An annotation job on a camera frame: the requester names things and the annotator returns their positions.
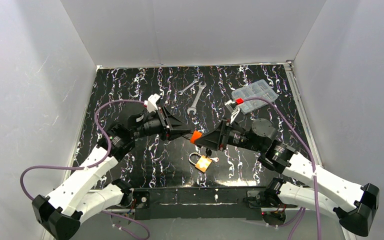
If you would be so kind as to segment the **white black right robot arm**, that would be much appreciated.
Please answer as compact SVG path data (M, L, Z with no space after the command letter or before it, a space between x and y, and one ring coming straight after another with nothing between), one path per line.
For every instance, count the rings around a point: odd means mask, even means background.
M258 152L258 161L268 170L305 184L304 188L285 180L273 179L265 198L273 203L296 205L309 210L319 207L320 214L337 219L349 232L369 235L379 208L380 189L374 184L345 180L319 165L289 145L276 139L277 129L264 118L252 122L249 129L223 119L208 133L195 131L190 142L213 151L233 146Z

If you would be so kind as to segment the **clear plastic screw box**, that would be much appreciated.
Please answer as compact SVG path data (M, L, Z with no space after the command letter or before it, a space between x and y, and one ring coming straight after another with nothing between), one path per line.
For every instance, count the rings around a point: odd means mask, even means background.
M275 93L275 91L269 86L269 84L264 79L261 79L249 85L233 90L231 93L231 97L234 100L239 98L244 100L248 98L259 97L273 103L278 98L278 95ZM265 105L267 105L265 101L249 100L241 104L239 108L240 108L240 111L244 115L246 115L264 107Z

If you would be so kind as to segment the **orange black padlock with keys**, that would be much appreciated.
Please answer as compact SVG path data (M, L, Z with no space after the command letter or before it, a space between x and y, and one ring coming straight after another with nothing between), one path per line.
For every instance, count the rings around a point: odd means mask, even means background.
M203 135L204 134L202 132L195 130L192 133L189 142L198 148L205 148L204 150L205 156L211 157L213 155L213 151L211 150L209 145L206 142L204 142L204 140L202 140Z

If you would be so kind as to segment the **small silver wrench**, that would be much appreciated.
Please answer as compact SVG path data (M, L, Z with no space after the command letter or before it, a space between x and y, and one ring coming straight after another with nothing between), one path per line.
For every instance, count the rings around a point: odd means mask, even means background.
M198 83L199 80L198 79L194 79L190 84L188 84L184 89L182 90L179 90L177 93L179 95L183 95L185 93L185 91L187 91L188 89L190 89L195 83Z

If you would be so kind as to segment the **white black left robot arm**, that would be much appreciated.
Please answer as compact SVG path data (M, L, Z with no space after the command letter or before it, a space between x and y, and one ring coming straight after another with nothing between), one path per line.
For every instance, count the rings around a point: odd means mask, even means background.
M172 141L190 134L192 128L173 116L166 107L145 104L141 113L132 114L126 124L113 123L103 133L103 139L79 167L48 195L37 195L32 207L37 221L56 240L69 240L82 223L115 205L133 203L133 187L116 179L93 194L91 188L115 167L136 145L136 140L158 135Z

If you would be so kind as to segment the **large brass padlock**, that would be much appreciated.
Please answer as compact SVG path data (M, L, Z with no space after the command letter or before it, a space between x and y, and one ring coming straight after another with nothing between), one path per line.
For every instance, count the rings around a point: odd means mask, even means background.
M188 156L188 161L192 166L194 166L201 173L205 173L212 163L217 163L219 161L219 158L209 157L209 156L201 155L197 152L193 152Z

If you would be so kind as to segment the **large silver wrench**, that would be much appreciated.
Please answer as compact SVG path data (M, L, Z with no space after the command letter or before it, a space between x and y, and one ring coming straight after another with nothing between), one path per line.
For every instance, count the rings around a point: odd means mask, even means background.
M198 85L198 91L197 91L197 94L193 100L193 103L192 105L186 110L186 113L188 115L195 115L196 112L197 112L197 104L198 104L198 101L202 95L202 92L203 90L206 88L207 84L205 82L200 82L199 85Z

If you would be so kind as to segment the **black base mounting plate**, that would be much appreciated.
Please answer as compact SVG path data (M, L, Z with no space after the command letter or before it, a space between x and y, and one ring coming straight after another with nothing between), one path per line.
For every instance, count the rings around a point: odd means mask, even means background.
M132 206L122 203L110 211L127 213L136 220L219 219L262 220L264 212L282 211L282 205L263 198L263 186L223 186L185 188L135 188L127 197Z

